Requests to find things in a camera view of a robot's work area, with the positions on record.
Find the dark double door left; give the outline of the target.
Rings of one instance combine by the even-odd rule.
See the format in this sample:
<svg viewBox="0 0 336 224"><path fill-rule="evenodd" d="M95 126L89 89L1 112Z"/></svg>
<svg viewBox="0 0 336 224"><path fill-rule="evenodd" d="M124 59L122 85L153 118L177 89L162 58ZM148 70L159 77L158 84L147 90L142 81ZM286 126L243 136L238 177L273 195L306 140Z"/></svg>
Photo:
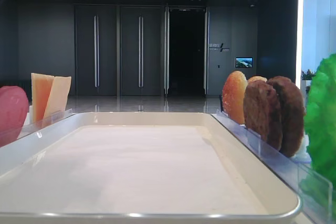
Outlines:
<svg viewBox="0 0 336 224"><path fill-rule="evenodd" d="M77 95L117 95L116 8L77 5L75 24Z"/></svg>

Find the white rectangular tray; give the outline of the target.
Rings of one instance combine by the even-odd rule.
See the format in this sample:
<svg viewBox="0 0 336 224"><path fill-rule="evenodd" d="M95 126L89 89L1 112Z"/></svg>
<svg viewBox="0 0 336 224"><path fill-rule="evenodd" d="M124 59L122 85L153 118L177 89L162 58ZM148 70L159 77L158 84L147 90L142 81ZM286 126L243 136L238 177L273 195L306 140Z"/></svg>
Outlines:
<svg viewBox="0 0 336 224"><path fill-rule="evenodd" d="M1 223L291 223L302 201L203 113L78 113L1 148Z"/></svg>

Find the orange cheese slice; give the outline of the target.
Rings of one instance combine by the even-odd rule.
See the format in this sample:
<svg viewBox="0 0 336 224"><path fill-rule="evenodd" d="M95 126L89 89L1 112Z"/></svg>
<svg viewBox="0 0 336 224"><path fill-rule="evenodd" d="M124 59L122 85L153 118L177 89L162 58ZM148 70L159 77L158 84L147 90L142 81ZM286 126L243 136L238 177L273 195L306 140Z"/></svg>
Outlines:
<svg viewBox="0 0 336 224"><path fill-rule="evenodd" d="M31 73L33 122L44 118L54 76Z"/></svg>

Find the clear acrylic rail right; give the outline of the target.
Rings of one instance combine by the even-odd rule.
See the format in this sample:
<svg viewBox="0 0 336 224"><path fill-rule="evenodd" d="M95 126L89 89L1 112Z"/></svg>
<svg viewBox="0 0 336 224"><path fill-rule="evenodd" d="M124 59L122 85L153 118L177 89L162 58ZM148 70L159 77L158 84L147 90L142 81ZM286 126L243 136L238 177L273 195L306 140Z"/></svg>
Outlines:
<svg viewBox="0 0 336 224"><path fill-rule="evenodd" d="M307 156L287 158L225 113L217 111L213 117L301 197L303 213L308 219L313 223L335 223L332 183L309 167Z"/></svg>

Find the potted flower plant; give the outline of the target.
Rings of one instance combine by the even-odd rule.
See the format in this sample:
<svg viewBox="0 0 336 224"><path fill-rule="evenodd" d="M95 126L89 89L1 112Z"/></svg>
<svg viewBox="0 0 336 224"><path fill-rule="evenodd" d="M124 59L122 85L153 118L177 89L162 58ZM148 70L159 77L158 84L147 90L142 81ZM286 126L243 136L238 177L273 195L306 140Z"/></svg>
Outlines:
<svg viewBox="0 0 336 224"><path fill-rule="evenodd" d="M301 71L301 80L308 81L312 80L312 78L316 75L315 72L308 69L307 71Z"/></svg>

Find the wall display screen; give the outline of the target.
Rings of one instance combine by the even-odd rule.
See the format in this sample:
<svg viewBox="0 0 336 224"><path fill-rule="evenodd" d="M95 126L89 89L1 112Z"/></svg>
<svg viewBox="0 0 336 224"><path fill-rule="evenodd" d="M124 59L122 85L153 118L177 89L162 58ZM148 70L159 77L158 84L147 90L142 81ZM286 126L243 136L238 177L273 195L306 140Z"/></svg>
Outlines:
<svg viewBox="0 0 336 224"><path fill-rule="evenodd" d="M252 68L253 67L253 58L235 58L235 67L236 68Z"/></svg>

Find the golden bun top right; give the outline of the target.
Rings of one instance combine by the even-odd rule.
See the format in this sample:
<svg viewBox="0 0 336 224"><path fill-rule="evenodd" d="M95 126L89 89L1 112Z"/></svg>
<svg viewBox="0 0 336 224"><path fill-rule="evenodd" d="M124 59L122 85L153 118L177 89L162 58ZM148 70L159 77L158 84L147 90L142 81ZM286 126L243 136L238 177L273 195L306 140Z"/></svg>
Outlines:
<svg viewBox="0 0 336 224"><path fill-rule="evenodd" d="M263 81L267 82L267 78L262 77L262 76L253 76L247 80L248 83L254 82L254 81Z"/></svg>

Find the brown meat patty right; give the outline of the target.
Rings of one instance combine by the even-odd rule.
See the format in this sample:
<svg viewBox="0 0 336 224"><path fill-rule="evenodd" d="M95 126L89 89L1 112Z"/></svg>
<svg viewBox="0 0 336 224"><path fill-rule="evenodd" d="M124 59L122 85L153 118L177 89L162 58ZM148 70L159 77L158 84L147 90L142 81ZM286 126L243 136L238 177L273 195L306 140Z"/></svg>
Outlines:
<svg viewBox="0 0 336 224"><path fill-rule="evenodd" d="M280 153L293 157L301 146L305 115L299 88L287 77L276 76L267 81L278 94L281 107L282 144Z"/></svg>

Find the clear acrylic rail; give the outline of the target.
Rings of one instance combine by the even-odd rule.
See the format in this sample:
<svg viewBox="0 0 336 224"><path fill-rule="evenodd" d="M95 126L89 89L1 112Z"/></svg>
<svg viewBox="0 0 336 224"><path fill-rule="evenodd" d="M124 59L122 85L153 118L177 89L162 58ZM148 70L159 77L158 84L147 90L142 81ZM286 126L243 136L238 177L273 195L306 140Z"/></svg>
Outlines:
<svg viewBox="0 0 336 224"><path fill-rule="evenodd" d="M6 146L24 136L30 135L32 133L38 132L41 129L50 126L56 122L66 119L73 115L72 109L65 110L62 112L56 112L51 116L42 119L38 122L24 125L16 129L7 130L1 133L1 147Z"/></svg>
<svg viewBox="0 0 336 224"><path fill-rule="evenodd" d="M225 113L217 111L213 117L301 197L303 213L308 219L313 223L335 223L332 183L309 167L307 156L287 158Z"/></svg>

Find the brown meat patty left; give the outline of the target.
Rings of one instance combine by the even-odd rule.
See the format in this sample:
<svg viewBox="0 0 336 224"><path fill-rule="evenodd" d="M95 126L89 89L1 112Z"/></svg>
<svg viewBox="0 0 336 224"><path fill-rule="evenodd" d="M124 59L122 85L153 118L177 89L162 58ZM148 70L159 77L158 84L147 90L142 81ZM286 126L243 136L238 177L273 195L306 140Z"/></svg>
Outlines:
<svg viewBox="0 0 336 224"><path fill-rule="evenodd" d="M273 86L265 81L250 82L243 100L245 126L276 150L282 144L281 107Z"/></svg>

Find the dark double door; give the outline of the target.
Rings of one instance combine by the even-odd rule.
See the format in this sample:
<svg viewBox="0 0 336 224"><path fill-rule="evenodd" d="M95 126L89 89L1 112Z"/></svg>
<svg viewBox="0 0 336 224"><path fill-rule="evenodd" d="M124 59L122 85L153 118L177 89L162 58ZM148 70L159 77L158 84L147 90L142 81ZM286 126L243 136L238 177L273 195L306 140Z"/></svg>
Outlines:
<svg viewBox="0 0 336 224"><path fill-rule="evenodd" d="M161 10L121 8L121 95L160 96Z"/></svg>
<svg viewBox="0 0 336 224"><path fill-rule="evenodd" d="M77 95L117 95L116 8L77 5L75 24Z"/></svg>

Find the green lettuce leaf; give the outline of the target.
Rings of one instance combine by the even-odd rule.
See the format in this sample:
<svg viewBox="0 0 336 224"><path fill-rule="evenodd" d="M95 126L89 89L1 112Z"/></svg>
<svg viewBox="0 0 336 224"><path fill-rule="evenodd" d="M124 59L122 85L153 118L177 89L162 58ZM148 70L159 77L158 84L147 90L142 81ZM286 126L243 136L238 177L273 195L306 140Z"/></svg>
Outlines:
<svg viewBox="0 0 336 224"><path fill-rule="evenodd" d="M309 177L303 187L335 218L335 54L320 62L312 78L304 126L311 169L328 183Z"/></svg>

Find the red tomato slice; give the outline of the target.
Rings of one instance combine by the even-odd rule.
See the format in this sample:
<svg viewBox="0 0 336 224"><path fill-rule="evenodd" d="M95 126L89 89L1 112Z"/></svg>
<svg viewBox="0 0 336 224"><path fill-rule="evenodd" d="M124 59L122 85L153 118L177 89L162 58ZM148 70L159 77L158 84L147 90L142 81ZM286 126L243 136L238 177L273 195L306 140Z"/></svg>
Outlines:
<svg viewBox="0 0 336 224"><path fill-rule="evenodd" d="M22 88L1 87L1 147L17 140L28 109L27 95Z"/></svg>

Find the clear acrylic rail left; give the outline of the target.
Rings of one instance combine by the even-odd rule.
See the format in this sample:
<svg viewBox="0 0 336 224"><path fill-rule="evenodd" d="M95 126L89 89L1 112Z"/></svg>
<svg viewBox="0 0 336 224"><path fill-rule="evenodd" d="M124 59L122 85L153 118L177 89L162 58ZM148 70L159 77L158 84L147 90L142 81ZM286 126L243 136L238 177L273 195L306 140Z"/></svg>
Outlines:
<svg viewBox="0 0 336 224"><path fill-rule="evenodd" d="M32 133L38 132L41 129L50 126L56 122L66 119L73 115L72 109L65 110L62 112L56 112L51 116L42 119L38 122L24 125L16 129L7 130L1 133L1 147L6 146L24 136L30 135Z"/></svg>

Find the brown meat patty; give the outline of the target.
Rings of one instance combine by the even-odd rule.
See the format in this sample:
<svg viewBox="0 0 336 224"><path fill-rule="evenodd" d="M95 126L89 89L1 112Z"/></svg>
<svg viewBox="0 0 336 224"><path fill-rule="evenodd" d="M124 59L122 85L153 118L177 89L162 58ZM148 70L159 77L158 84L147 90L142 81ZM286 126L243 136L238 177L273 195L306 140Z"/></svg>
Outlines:
<svg viewBox="0 0 336 224"><path fill-rule="evenodd" d="M281 107L273 86L265 81L250 82L243 100L245 126L276 150L282 144Z"/></svg>
<svg viewBox="0 0 336 224"><path fill-rule="evenodd" d="M267 81L278 94L281 107L282 144L280 153L293 157L301 146L305 115L299 88L287 77L276 76Z"/></svg>

